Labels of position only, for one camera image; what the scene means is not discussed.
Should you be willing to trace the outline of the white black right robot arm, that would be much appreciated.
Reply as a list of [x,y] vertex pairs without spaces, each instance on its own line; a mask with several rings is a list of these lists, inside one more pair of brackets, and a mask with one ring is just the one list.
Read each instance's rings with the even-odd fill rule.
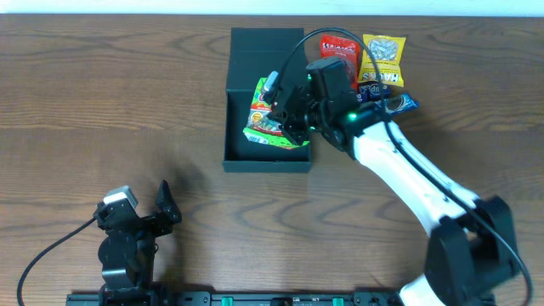
[[306,67],[301,84],[271,72],[261,89],[286,139],[301,145],[312,132],[372,170],[410,208],[429,241],[424,272],[399,291],[405,305],[484,305],[492,290],[524,273],[512,212],[440,171],[403,135],[386,99],[362,102],[338,57]]

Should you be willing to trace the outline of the red Hacks candy bag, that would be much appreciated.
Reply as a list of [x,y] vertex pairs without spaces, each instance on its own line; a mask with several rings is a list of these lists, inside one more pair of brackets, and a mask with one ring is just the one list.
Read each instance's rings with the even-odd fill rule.
[[360,45],[353,40],[326,34],[320,40],[320,55],[322,58],[337,56],[346,63],[348,79],[353,89],[358,86],[360,54]]

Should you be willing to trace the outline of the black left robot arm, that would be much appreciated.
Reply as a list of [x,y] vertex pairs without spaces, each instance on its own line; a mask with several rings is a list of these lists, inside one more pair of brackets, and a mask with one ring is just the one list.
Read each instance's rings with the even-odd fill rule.
[[165,286],[153,281],[156,239],[169,235],[182,221],[167,181],[161,181],[155,199],[156,212],[140,217],[131,188],[109,191],[93,214],[107,237],[98,250],[105,284],[99,291],[100,305],[174,305]]

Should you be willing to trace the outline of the green Haribo gummy bag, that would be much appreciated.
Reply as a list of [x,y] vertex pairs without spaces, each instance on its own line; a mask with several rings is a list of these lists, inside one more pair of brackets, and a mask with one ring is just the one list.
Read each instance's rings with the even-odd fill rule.
[[261,145],[271,145],[286,150],[293,150],[300,147],[300,144],[292,144],[280,130],[280,124],[268,118],[272,111],[270,104],[263,98],[263,89],[268,79],[259,79],[252,96],[252,103],[249,110],[246,126],[242,132],[247,140]]

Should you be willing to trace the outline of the yellow Hacks candy bag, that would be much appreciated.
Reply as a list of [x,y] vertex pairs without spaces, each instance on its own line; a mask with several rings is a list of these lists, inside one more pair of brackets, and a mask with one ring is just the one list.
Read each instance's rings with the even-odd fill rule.
[[376,81],[380,74],[383,83],[404,87],[400,61],[406,38],[364,34],[362,39],[370,53],[362,52],[358,81]]

